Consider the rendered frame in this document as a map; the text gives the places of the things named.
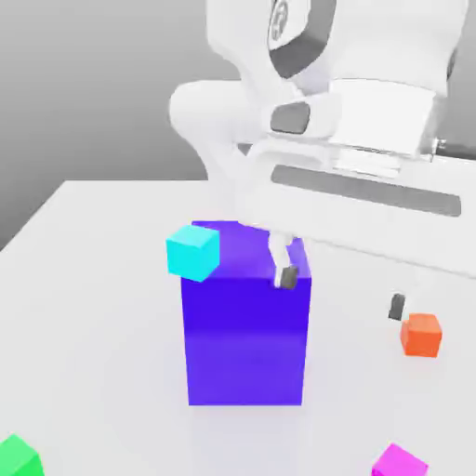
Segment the large purple box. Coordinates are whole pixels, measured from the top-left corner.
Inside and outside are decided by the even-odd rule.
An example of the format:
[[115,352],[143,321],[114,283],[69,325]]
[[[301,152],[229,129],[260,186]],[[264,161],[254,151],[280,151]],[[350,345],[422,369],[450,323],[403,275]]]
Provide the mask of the large purple box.
[[276,288],[266,231],[236,221],[217,230],[220,264],[201,283],[181,282],[191,405],[299,405],[302,402],[311,271],[304,245],[288,248],[294,289]]

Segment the small green cube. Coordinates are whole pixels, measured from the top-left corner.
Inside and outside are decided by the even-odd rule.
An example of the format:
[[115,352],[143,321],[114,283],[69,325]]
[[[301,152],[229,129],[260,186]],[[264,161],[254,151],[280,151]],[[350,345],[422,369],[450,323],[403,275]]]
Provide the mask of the small green cube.
[[12,434],[0,443],[0,476],[45,476],[39,454]]

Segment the small orange cube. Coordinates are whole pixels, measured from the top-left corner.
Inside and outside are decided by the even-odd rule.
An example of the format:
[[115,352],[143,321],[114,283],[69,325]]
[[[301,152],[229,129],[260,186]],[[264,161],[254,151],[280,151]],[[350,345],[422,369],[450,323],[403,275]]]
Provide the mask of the small orange cube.
[[436,358],[443,330],[434,314],[410,313],[402,322],[401,342],[406,356]]

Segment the small cyan cube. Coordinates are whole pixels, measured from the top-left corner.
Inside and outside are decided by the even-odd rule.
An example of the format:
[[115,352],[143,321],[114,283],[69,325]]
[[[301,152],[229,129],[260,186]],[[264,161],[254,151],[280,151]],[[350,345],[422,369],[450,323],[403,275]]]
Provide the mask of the small cyan cube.
[[201,283],[219,265],[219,232],[186,225],[166,241],[167,270],[170,274]]

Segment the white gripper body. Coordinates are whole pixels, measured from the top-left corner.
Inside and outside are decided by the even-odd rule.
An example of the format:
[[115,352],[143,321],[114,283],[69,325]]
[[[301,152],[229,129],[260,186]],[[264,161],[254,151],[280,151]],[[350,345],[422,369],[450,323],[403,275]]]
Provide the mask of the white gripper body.
[[476,161],[263,142],[245,158],[237,215],[267,231],[476,279]]

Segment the small magenta cube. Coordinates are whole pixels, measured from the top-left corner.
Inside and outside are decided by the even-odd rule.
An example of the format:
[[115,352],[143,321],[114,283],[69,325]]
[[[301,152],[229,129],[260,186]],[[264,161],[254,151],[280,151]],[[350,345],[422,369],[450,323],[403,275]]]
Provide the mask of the small magenta cube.
[[426,476],[429,465],[392,443],[371,469],[371,476]]

